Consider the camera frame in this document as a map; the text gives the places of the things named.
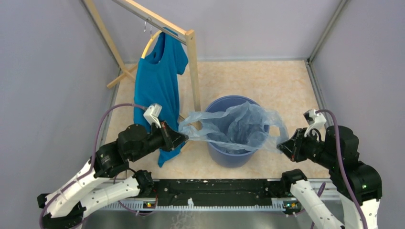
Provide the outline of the light blue trash bag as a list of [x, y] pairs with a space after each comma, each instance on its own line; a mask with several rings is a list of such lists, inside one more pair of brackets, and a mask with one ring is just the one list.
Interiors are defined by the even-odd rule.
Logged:
[[249, 102], [225, 111], [191, 112], [179, 123], [179, 132], [231, 155], [259, 149], [277, 152], [277, 144], [288, 140], [287, 127], [276, 110]]

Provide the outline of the blue plastic trash bin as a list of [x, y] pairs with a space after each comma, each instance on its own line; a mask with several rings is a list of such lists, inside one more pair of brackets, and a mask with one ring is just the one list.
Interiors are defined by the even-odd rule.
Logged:
[[269, 139], [270, 118], [255, 101], [239, 95], [221, 97], [201, 121], [212, 159], [221, 166], [244, 165]]

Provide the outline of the wooden clothes rack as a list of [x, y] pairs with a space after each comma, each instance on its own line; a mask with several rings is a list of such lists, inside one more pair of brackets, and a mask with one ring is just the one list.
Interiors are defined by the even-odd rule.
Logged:
[[[150, 17], [151, 25], [153, 27], [157, 28], [159, 31], [169, 34], [171, 37], [187, 46], [194, 109], [195, 111], [201, 111], [195, 31], [186, 31], [133, 0], [117, 0], [115, 2], [144, 21], [147, 17]], [[83, 3], [121, 71], [119, 76], [107, 84], [107, 88], [113, 88], [125, 78], [135, 81], [135, 76], [132, 74], [132, 72], [137, 69], [138, 64], [131, 66], [131, 68], [126, 67], [113, 39], [110, 36], [110, 33], [108, 32], [107, 27], [102, 20], [102, 17], [97, 10], [95, 3], [92, 0], [84, 0]]]

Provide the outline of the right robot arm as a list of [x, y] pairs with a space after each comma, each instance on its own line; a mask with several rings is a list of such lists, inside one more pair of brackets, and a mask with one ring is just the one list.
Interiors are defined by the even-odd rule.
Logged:
[[281, 193], [299, 200], [318, 228], [378, 228], [382, 179], [376, 169], [359, 160], [359, 138], [350, 128], [341, 125], [329, 126], [324, 140], [319, 140], [311, 131], [299, 128], [277, 148], [292, 162], [309, 159], [328, 169], [342, 202], [344, 221], [326, 215], [329, 210], [320, 198], [305, 190], [309, 182], [300, 169], [282, 173]]

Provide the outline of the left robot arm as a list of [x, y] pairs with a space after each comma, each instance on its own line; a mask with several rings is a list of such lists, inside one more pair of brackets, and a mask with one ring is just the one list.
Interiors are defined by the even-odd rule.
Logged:
[[188, 140], [165, 121], [150, 131], [132, 124], [117, 140], [101, 146], [82, 169], [53, 193], [37, 197], [42, 229], [73, 229], [98, 209], [129, 197], [148, 197], [154, 189], [151, 172], [135, 171], [129, 178], [98, 190], [97, 187], [129, 169], [129, 163], [163, 149], [172, 151]]

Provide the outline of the blue t-shirt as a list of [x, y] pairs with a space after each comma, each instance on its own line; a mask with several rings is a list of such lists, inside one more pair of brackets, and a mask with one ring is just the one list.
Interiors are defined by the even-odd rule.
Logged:
[[134, 102], [148, 107], [159, 104], [159, 119], [177, 131], [180, 115], [178, 75], [188, 64], [182, 44], [161, 32], [151, 52], [138, 62], [134, 87]]

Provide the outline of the yellow clothes hanger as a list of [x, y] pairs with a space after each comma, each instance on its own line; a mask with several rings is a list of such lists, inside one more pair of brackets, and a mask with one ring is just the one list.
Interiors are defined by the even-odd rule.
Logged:
[[143, 50], [143, 53], [142, 53], [142, 55], [141, 55], [141, 59], [144, 59], [144, 58], [146, 57], [146, 55], [148, 54], [148, 51], [149, 51], [151, 45], [152, 45], [153, 42], [159, 37], [159, 35], [160, 35], [161, 33], [162, 33], [162, 31], [157, 31], [155, 34], [153, 34], [153, 35], [150, 37], [148, 43], [146, 44], [146, 46], [145, 46], [145, 48], [144, 48], [144, 50]]

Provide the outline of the metal hook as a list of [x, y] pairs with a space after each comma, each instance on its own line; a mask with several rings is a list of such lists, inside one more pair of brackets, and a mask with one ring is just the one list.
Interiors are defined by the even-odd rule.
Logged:
[[149, 34], [150, 34], [150, 36], [152, 36], [152, 25], [151, 25], [150, 17], [147, 17], [144, 21], [144, 31], [143, 32], [146, 32], [147, 28], [149, 28]]

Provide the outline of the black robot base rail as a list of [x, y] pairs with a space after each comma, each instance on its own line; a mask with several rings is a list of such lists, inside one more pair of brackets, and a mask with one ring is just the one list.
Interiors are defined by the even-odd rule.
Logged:
[[270, 206], [274, 198], [292, 197], [271, 179], [160, 179], [137, 196], [157, 200], [159, 207], [186, 206], [189, 199], [197, 207]]

